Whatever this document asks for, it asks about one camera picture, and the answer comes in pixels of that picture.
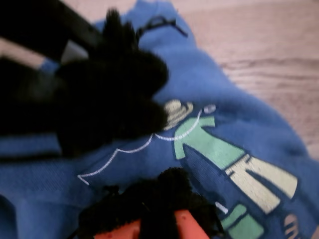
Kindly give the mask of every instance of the wooden floor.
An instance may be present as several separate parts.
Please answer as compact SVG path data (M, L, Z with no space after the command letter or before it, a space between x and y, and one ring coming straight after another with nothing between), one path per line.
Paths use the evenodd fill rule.
M90 21L135 0L65 0ZM198 45L230 78L276 108L319 160L319 0L172 0ZM5 41L2 52L41 58Z

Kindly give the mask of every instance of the orange object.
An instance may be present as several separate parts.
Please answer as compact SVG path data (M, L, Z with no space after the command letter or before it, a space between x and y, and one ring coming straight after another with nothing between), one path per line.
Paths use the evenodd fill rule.
M188 210L175 212L180 239L209 239ZM141 220L126 224L108 233L95 235L95 239L138 239Z

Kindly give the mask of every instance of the cartoon figure print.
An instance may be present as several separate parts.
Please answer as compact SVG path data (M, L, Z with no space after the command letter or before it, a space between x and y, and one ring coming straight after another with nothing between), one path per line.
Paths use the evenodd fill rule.
M106 168L118 152L134 153L143 150L152 141L155 141L154 138L156 137L173 144L176 160L183 160L186 157L185 145L200 153L221 173L225 173L231 182L265 215L276 209L282 199L248 172L253 172L260 178L266 179L280 190L287 199L291 200L294 197L298 186L296 176L271 163L249 155L244 149L215 137L203 129L204 127L215 127L214 112L216 111L216 105L210 104L199 109L195 117L188 117L194 111L194 105L191 102L183 104L180 100L171 100L165 104L164 108L168 113L168 123L164 130L174 129L174 137L154 134L150 136L145 145L138 149L130 151L117 149L110 160L97 172ZM87 183L84 178L94 174L96 172L78 175L78 177ZM218 202L216 205L225 214L222 224L232 239L262 238L265 233L264 226L249 213L245 205L237 204L231 212L228 212L227 208ZM298 219L295 215L288 214L282 226L288 239L299 236ZM319 227L311 239L319 239Z

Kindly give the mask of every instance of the black strap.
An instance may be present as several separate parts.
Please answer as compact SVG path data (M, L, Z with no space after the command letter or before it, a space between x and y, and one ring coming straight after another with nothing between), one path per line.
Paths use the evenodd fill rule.
M140 38L142 37L142 35L149 30L153 30L162 26L172 26L174 27L177 31L179 31L183 36L188 37L187 32L185 32L183 29L181 29L181 27L179 27L176 24L176 19L172 19L172 20L167 20L165 17L163 16L155 16L153 17L151 20L148 21L148 23L137 29L136 31L136 38L139 41Z

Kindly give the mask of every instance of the blue fabric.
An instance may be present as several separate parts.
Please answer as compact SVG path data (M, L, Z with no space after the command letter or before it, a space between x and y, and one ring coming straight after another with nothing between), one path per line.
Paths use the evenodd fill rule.
M138 1L123 21L137 28L156 15L177 18L189 34L165 27L140 42L169 67L155 100L169 111L170 124L158 135L114 142L73 161L1 165L0 238L66 238L103 185L125 189L183 167L195 191L217 202L228 238L317 239L319 164L272 108L233 85L196 46L170 3ZM0 155L46 150L59 152L54 135L0 139Z

